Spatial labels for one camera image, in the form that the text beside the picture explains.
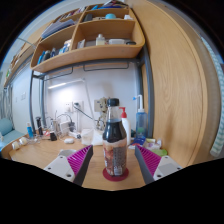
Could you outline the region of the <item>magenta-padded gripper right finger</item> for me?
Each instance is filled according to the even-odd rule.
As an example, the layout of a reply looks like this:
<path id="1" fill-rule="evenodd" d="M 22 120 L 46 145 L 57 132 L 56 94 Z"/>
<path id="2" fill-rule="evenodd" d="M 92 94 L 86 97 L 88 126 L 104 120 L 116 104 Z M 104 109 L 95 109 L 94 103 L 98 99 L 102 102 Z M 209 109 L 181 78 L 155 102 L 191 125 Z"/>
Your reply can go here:
<path id="1" fill-rule="evenodd" d="M 141 146 L 135 147 L 135 156 L 138 160 L 145 184 L 160 180 L 182 169 L 182 167 L 168 155 L 160 157 Z"/>

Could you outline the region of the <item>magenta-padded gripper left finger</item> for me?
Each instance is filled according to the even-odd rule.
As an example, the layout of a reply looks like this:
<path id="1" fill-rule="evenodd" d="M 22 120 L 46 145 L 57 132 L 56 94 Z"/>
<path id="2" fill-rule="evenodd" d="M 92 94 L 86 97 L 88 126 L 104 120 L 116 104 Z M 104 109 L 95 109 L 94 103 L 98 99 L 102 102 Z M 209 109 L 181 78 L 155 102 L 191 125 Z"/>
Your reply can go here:
<path id="1" fill-rule="evenodd" d="M 59 155 L 44 170 L 81 186 L 92 155 L 92 145 L 80 150 L 61 150 Z"/>

